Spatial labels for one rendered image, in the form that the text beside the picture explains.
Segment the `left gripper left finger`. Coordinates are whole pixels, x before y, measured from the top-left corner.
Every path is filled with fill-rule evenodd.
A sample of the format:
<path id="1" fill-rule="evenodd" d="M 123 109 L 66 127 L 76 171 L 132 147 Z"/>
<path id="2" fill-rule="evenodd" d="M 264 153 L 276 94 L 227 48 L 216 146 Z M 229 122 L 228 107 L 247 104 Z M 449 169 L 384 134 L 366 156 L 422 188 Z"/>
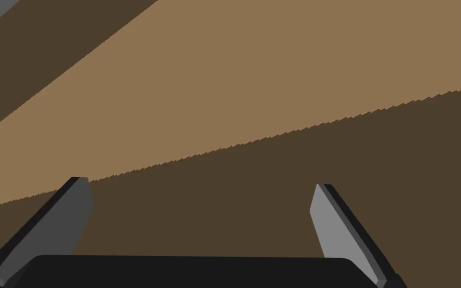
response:
<path id="1" fill-rule="evenodd" d="M 71 177 L 0 249 L 0 288 L 32 259 L 71 255 L 94 203 L 86 177 Z"/>

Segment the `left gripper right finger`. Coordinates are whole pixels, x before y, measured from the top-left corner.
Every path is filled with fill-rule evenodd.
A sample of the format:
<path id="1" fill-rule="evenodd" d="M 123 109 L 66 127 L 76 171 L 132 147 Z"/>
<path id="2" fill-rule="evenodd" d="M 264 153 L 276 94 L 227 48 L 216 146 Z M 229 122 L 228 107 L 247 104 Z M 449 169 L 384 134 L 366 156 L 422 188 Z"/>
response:
<path id="1" fill-rule="evenodd" d="M 317 184 L 310 217 L 324 258 L 346 259 L 377 288 L 397 288 L 399 275 L 331 184 Z"/>

